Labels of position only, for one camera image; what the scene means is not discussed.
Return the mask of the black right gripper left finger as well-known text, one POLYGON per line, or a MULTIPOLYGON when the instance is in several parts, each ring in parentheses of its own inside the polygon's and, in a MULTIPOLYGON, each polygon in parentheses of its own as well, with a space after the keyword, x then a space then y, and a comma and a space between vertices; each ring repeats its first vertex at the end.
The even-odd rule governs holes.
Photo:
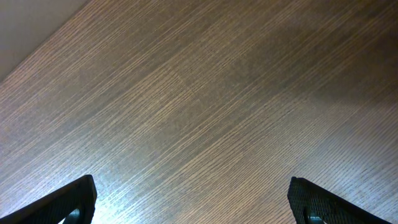
POLYGON ((1 218, 1 223, 90 224, 97 191, 92 175, 84 175, 39 200, 1 218))

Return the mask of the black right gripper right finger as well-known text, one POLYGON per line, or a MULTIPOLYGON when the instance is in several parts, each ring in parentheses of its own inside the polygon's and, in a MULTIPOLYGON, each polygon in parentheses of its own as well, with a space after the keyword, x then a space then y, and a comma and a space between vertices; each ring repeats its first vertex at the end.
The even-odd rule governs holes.
POLYGON ((389 224, 304 178, 291 178, 287 198, 298 224, 389 224))

